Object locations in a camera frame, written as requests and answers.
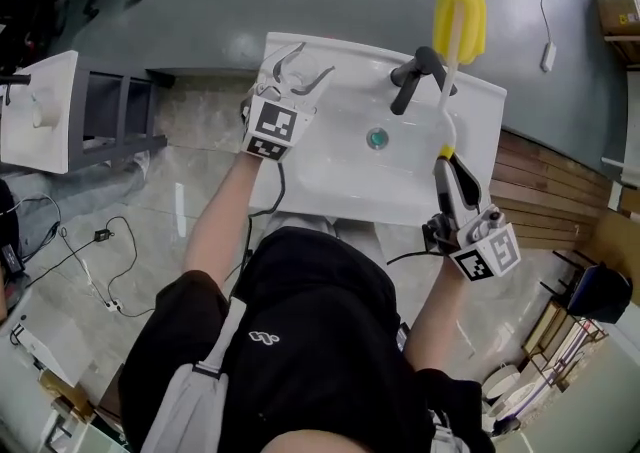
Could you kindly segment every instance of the drain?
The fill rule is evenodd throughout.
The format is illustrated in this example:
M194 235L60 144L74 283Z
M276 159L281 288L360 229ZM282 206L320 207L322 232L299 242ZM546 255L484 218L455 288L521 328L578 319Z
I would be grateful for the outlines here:
M367 145L376 151L384 149L389 143L389 135L382 128L373 128L367 133Z

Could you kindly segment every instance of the power adapter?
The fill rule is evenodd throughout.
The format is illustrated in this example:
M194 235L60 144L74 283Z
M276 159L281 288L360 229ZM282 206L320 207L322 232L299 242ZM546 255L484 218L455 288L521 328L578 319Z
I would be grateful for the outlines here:
M111 231L109 231L109 229L100 229L93 233L93 241L96 243L101 243L109 238L111 238Z

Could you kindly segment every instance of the yellow sponge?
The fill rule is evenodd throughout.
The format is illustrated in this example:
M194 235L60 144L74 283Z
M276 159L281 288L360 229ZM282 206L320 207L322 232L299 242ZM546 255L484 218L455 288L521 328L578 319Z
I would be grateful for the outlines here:
M484 0L438 0L433 22L433 49L447 59L456 2L464 7L458 62L470 64L476 56L484 53L487 34L487 5Z
M442 146L442 149L440 149L438 158L446 158L447 160L450 160L454 152L455 149L453 147L451 147L449 144L444 144Z

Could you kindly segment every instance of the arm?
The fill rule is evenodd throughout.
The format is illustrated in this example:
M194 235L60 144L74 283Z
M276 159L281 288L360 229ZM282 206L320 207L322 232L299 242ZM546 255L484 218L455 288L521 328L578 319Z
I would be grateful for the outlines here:
M445 257L427 301L416 318L404 355L416 371L441 370L451 349L456 320L462 307L466 280Z
M193 228L185 253L185 271L206 272L222 287L241 240L249 198L261 162L257 156L238 154Z

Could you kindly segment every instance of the chair wheel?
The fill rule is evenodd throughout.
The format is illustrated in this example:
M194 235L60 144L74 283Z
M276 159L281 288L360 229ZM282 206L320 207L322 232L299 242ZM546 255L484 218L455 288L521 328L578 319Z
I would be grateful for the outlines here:
M89 16L89 21L91 21L100 13L100 9L94 9L91 7L90 9L84 9L84 13Z

